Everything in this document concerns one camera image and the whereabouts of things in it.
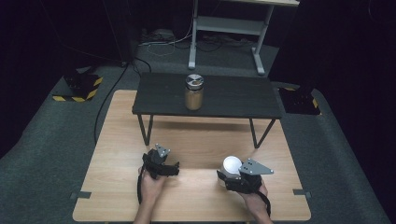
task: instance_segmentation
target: black table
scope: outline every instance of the black table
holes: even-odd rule
[[[190,111],[184,103],[187,75],[145,73],[132,107],[138,116],[146,146],[149,145],[154,115],[249,119],[255,148],[259,148],[276,119],[281,119],[273,86],[265,77],[205,76],[202,107]],[[142,115],[150,115],[146,133]],[[270,119],[262,138],[256,139],[253,119]]]

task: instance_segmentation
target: hand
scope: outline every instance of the hand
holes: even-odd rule
[[[265,187],[263,181],[262,181],[262,185],[259,188],[259,192],[261,192],[265,196],[268,195],[268,190]],[[245,205],[247,206],[247,210],[251,213],[251,215],[254,216],[257,223],[260,224],[273,223],[271,218],[268,216],[266,210],[267,205],[258,194],[255,193],[251,193],[251,194],[238,193],[238,194],[241,195],[242,198],[244,199]]]
[[[134,224],[148,224],[150,223],[155,203],[163,192],[163,184],[165,183],[166,176],[159,175],[157,179],[153,179],[148,171],[142,171],[142,167],[139,168],[138,172],[139,174],[142,172],[142,203],[137,210]]]

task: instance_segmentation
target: jar lid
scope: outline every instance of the jar lid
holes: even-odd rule
[[[186,85],[190,90],[198,91],[204,85],[204,78],[197,74],[188,75],[186,78]]]

